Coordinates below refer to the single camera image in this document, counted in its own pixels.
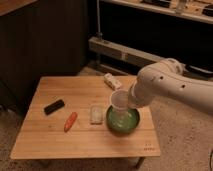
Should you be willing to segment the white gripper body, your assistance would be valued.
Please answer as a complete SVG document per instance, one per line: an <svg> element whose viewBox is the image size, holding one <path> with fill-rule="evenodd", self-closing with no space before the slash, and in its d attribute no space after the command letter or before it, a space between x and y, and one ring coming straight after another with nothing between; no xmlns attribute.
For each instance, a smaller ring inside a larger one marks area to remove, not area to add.
<svg viewBox="0 0 213 171"><path fill-rule="evenodd" d="M137 99L137 97L134 94L134 86L131 86L128 90L128 107L135 109L135 108L140 108L141 104L140 101Z"/></svg>

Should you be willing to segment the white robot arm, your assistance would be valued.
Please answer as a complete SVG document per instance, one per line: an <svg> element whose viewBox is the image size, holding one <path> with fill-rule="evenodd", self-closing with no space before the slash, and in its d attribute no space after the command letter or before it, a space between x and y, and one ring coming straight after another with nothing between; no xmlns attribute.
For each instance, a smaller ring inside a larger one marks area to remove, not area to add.
<svg viewBox="0 0 213 171"><path fill-rule="evenodd" d="M142 108L164 96L213 115L213 82L183 75L182 64L168 58L143 67L128 91L128 106Z"/></svg>

